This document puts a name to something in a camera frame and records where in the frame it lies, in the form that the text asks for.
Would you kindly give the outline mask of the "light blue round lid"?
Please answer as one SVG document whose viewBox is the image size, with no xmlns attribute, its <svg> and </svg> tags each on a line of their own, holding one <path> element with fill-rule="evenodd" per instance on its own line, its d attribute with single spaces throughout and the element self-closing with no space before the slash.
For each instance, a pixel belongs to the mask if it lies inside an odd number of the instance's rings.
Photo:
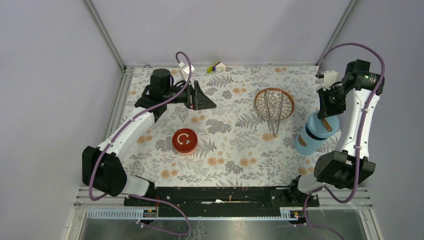
<svg viewBox="0 0 424 240">
<path fill-rule="evenodd" d="M 305 131 L 312 139 L 323 141 L 336 134 L 340 122 L 337 116 L 319 119 L 318 113 L 315 111 L 309 116 L 305 124 Z"/>
</svg>

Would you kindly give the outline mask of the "red round lid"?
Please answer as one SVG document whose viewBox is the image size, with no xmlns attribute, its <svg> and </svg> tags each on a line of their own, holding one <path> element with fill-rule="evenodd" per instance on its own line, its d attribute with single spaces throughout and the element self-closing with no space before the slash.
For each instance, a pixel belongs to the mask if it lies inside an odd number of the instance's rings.
<svg viewBox="0 0 424 240">
<path fill-rule="evenodd" d="M 199 140 L 197 134 L 189 128 L 177 130 L 172 136 L 172 146 L 174 149 L 191 150 L 198 148 Z"/>
</svg>

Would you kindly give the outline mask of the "clear plastic tongs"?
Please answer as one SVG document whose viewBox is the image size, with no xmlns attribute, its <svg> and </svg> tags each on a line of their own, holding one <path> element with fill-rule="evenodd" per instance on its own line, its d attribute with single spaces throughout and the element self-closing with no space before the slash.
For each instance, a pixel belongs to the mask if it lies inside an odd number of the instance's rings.
<svg viewBox="0 0 424 240">
<path fill-rule="evenodd" d="M 279 92 L 273 90 L 265 90 L 264 102 L 266 107 L 266 116 L 268 118 L 268 127 L 272 132 L 272 136 L 276 137 L 279 133 L 282 108 L 283 108 L 283 97 Z"/>
</svg>

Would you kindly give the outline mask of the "light blue cup container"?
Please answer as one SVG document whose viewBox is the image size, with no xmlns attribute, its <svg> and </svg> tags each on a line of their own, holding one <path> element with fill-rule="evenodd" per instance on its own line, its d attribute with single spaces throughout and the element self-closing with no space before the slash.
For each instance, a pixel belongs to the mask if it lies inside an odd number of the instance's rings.
<svg viewBox="0 0 424 240">
<path fill-rule="evenodd" d="M 327 138 L 328 136 L 323 131 L 309 129 L 305 126 L 294 138 L 294 148 L 299 154 L 310 156 L 325 143 Z"/>
</svg>

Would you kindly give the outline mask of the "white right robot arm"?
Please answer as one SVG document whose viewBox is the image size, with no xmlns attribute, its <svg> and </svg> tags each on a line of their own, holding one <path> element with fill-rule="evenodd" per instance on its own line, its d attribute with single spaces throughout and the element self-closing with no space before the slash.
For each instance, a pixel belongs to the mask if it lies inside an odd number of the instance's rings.
<svg viewBox="0 0 424 240">
<path fill-rule="evenodd" d="M 319 119 L 322 77 L 313 66 L 229 67 L 207 78 L 206 93 L 217 108 L 193 117 L 199 145 L 196 157 L 209 168 L 197 168 L 196 181 L 215 181 L 218 186 L 287 184 L 270 192 L 272 205 L 309 205 L 315 189 L 333 185 L 352 189 L 356 156 L 359 180 L 375 170 L 368 160 L 368 136 L 373 97 L 365 120 L 364 106 L 370 95 L 356 88 L 356 80 L 376 81 L 360 69 L 360 61 L 347 66 L 347 76 L 337 84 L 336 100 L 346 103 L 344 119 Z"/>
</svg>

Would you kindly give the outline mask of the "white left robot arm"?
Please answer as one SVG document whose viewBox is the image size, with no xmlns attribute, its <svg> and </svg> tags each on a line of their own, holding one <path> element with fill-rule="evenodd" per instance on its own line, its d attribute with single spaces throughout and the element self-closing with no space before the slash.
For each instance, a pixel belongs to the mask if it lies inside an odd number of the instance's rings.
<svg viewBox="0 0 424 240">
<path fill-rule="evenodd" d="M 184 104 L 189 110 L 215 109 L 217 105 L 207 97 L 199 82 L 190 82 L 190 68 L 181 69 L 182 80 L 174 82 L 165 68 L 153 70 L 150 83 L 137 100 L 129 117 L 98 146 L 87 146 L 82 152 L 82 181 L 89 188 L 89 197 L 96 201 L 93 190 L 104 196 L 136 195 L 144 206 L 152 204 L 155 192 L 150 182 L 142 177 L 126 174 L 121 160 L 136 140 L 154 125 L 169 104 Z"/>
</svg>

